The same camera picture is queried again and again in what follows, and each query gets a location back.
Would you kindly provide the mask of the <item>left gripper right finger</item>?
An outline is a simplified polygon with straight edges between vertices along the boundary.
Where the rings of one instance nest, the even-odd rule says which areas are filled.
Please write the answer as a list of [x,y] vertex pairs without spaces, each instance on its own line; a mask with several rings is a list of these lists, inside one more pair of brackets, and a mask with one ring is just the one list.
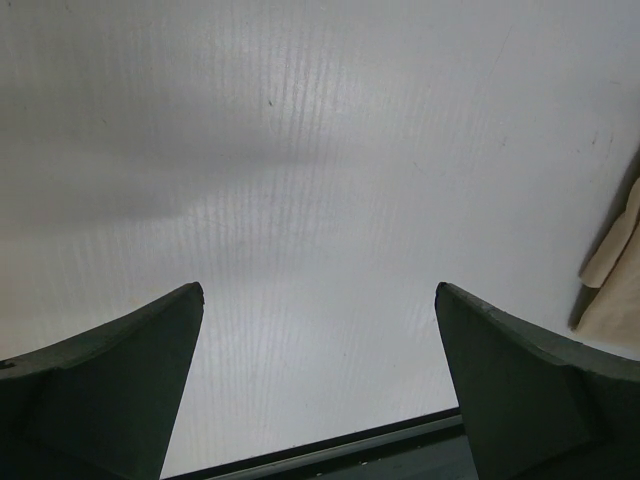
[[450,283],[435,312],[479,478],[638,478],[638,362]]

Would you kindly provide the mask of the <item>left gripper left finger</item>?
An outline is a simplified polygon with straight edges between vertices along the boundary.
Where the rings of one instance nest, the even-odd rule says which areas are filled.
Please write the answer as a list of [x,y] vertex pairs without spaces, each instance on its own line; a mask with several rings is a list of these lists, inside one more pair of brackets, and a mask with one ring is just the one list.
[[2,360],[2,478],[159,478],[203,314],[203,288],[188,283]]

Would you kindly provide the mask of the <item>beige t shirt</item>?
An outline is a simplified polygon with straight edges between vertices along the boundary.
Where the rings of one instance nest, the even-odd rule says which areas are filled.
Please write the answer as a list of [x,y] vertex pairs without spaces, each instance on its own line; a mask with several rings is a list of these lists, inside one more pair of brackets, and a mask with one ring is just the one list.
[[639,358],[639,180],[618,192],[579,273],[585,297],[571,331],[580,340]]

